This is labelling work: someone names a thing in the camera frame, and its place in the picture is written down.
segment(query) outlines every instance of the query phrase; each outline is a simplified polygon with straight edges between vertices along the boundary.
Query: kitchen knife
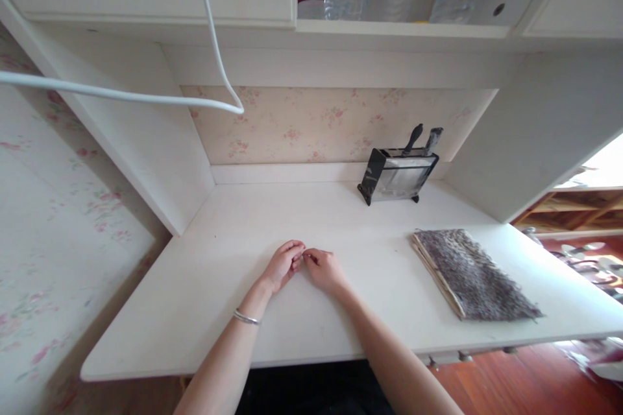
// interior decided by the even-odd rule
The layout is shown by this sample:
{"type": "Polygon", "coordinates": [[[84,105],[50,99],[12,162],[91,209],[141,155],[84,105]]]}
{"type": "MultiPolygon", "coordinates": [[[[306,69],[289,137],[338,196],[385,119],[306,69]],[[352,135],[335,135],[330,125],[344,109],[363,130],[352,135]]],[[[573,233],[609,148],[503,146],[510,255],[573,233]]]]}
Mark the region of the kitchen knife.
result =
{"type": "Polygon", "coordinates": [[[435,146],[439,142],[439,138],[443,133],[443,128],[433,128],[430,130],[430,136],[428,136],[428,142],[426,143],[426,147],[424,148],[424,157],[430,156],[435,150],[435,146]]]}
{"type": "Polygon", "coordinates": [[[413,129],[413,131],[411,132],[411,138],[409,139],[409,142],[407,143],[407,145],[402,150],[402,155],[403,156],[408,156],[409,155],[409,153],[411,152],[411,149],[413,149],[413,145],[415,144],[417,139],[422,134],[423,127],[424,126],[420,123],[418,126],[416,126],[413,129]]]}

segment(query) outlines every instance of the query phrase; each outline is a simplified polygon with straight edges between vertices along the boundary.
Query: black pants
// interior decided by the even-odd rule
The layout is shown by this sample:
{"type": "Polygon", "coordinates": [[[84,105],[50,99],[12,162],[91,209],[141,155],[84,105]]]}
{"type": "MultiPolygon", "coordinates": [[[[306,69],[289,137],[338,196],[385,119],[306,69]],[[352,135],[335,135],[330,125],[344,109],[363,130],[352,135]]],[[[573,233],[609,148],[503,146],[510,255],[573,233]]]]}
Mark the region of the black pants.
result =
{"type": "Polygon", "coordinates": [[[251,370],[236,411],[236,415],[393,413],[367,360],[251,370]]]}

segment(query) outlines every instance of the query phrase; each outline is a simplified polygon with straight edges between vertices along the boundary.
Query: white cable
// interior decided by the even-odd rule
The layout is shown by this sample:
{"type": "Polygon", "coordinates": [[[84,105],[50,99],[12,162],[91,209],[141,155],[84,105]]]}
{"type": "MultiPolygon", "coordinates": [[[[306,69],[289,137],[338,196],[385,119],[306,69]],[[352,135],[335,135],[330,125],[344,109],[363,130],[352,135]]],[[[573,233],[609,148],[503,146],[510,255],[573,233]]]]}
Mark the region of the white cable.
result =
{"type": "Polygon", "coordinates": [[[204,0],[204,4],[206,7],[206,12],[208,13],[208,29],[210,30],[210,38],[212,39],[212,46],[214,48],[214,55],[216,56],[216,63],[219,68],[219,73],[221,75],[221,78],[223,79],[223,82],[225,83],[225,87],[229,91],[229,94],[231,94],[234,98],[234,102],[236,103],[235,106],[231,104],[226,104],[225,102],[213,101],[212,99],[161,96],[116,91],[114,89],[99,88],[97,86],[89,86],[86,84],[73,83],[53,78],[24,75],[22,73],[10,73],[8,71],[0,71],[0,84],[15,84],[18,86],[30,86],[32,88],[57,89],[58,91],[68,91],[76,94],[93,95],[97,97],[102,97],[104,99],[115,99],[119,101],[144,102],[148,104],[213,107],[233,113],[244,113],[245,108],[243,107],[242,102],[240,102],[240,99],[232,89],[232,85],[229,83],[229,80],[225,75],[223,61],[221,60],[221,52],[219,50],[219,43],[216,39],[216,30],[214,29],[214,20],[212,18],[212,11],[210,10],[209,0],[204,0]]]}

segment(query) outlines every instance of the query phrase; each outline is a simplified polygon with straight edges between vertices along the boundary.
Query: white desk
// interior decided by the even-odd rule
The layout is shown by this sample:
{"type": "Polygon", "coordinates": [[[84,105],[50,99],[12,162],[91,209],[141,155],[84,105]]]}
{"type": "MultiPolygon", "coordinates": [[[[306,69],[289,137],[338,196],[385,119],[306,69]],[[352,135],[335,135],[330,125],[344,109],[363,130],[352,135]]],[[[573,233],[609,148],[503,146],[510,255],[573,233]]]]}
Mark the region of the white desk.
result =
{"type": "MultiPolygon", "coordinates": [[[[331,250],[352,286],[418,355],[623,335],[623,306],[510,225],[443,182],[421,201],[365,205],[356,184],[218,185],[174,238],[82,367],[103,381],[192,374],[275,248],[289,239],[331,250]],[[467,229],[537,302],[545,318],[462,322],[417,254],[415,228],[467,229]]],[[[341,309],[303,270],[270,303],[253,366],[353,359],[361,347],[341,309]]]]}

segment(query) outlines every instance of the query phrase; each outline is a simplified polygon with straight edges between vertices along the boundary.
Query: silver bracelet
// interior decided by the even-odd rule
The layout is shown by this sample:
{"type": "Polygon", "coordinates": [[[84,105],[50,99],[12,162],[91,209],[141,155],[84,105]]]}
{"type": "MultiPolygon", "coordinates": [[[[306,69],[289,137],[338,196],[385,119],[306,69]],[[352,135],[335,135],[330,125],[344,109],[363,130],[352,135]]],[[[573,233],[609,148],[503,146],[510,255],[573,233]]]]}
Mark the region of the silver bracelet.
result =
{"type": "Polygon", "coordinates": [[[259,321],[255,320],[253,318],[249,318],[248,316],[245,316],[244,314],[242,314],[241,312],[238,311],[238,308],[236,308],[236,311],[234,311],[234,318],[238,318],[243,323],[255,324],[256,326],[260,325],[259,321]]]}

